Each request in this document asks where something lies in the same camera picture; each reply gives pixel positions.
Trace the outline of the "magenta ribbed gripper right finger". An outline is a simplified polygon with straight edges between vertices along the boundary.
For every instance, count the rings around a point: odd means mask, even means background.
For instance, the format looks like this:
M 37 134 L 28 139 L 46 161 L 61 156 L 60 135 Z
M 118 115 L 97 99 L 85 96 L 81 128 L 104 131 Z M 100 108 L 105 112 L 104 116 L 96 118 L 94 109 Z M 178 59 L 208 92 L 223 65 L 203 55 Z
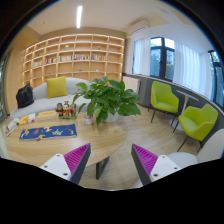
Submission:
M 168 156 L 157 156 L 136 144 L 132 145 L 131 155 L 143 186 L 180 170 Z

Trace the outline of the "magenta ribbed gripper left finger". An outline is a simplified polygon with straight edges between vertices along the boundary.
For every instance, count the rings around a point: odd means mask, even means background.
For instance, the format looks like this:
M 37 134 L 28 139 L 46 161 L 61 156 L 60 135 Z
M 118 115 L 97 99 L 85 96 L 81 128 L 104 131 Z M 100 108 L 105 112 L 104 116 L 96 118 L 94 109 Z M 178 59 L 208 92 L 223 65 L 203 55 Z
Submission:
M 90 154 L 90 144 L 85 144 L 65 155 L 55 154 L 41 166 L 41 169 L 79 184 Z

